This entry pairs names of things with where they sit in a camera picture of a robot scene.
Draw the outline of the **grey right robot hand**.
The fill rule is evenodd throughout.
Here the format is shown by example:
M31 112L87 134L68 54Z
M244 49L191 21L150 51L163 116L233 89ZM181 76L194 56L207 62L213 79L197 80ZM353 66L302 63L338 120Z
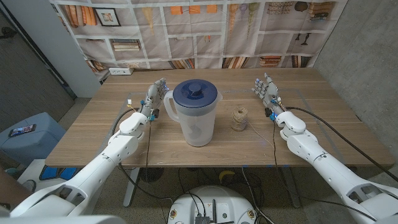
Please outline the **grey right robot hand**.
M266 114L269 116L277 117L286 111L282 105L277 86L267 73L264 74L264 80L258 78L255 80L252 91L260 98L266 108Z

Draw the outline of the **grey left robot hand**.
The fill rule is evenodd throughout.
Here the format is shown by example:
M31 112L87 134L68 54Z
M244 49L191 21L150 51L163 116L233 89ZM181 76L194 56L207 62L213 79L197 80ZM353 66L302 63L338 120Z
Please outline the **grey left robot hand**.
M164 97L168 91L169 88L167 87L165 78L161 78L160 80L154 82L147 90L139 112L150 119L154 110L159 109L163 103Z

